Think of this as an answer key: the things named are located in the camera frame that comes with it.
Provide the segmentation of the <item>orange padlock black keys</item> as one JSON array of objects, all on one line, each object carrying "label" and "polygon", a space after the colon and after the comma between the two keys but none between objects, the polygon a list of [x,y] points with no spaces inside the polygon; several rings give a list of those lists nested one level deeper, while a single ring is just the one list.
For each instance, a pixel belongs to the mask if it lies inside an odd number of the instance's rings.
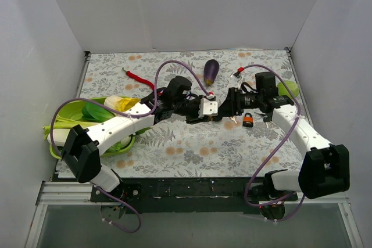
[{"label": "orange padlock black keys", "polygon": [[271,115],[263,114],[262,118],[263,118],[263,122],[265,123],[267,129],[269,129],[270,128],[270,123],[271,123]]}]

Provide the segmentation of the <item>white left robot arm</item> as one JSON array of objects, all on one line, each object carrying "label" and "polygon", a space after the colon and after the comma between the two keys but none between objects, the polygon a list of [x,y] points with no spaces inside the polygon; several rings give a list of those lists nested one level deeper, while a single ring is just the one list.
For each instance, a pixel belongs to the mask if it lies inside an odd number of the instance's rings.
[{"label": "white left robot arm", "polygon": [[187,99],[192,82],[176,76],[160,95],[151,93],[125,111],[100,124],[83,129],[73,127],[62,149],[62,160],[79,183],[90,182],[113,202],[124,196],[124,182],[111,168],[101,163],[110,147],[136,132],[170,118],[173,113],[198,115],[199,102]]}]

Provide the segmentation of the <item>yellow padlock keys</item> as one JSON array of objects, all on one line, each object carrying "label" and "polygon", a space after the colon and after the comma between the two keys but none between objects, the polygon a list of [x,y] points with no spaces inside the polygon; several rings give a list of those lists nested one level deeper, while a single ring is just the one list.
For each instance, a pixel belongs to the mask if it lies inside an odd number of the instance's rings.
[{"label": "yellow padlock keys", "polygon": [[230,119],[230,120],[233,121],[235,124],[237,124],[237,121],[236,121],[236,119],[235,119],[234,116],[233,116],[233,117],[228,117],[228,119]]}]

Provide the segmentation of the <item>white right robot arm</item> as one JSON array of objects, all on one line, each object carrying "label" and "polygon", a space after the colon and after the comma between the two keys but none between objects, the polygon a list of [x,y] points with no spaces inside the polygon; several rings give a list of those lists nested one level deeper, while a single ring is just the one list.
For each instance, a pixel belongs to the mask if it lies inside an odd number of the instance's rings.
[{"label": "white right robot arm", "polygon": [[321,136],[305,119],[290,97],[279,94],[275,75],[261,72],[255,75],[256,89],[246,92],[229,88],[219,107],[218,118],[240,116],[246,109],[259,109],[285,133],[302,155],[299,171],[280,170],[265,174],[262,191],[270,200],[284,192],[302,192],[315,199],[350,188],[349,151]]}]

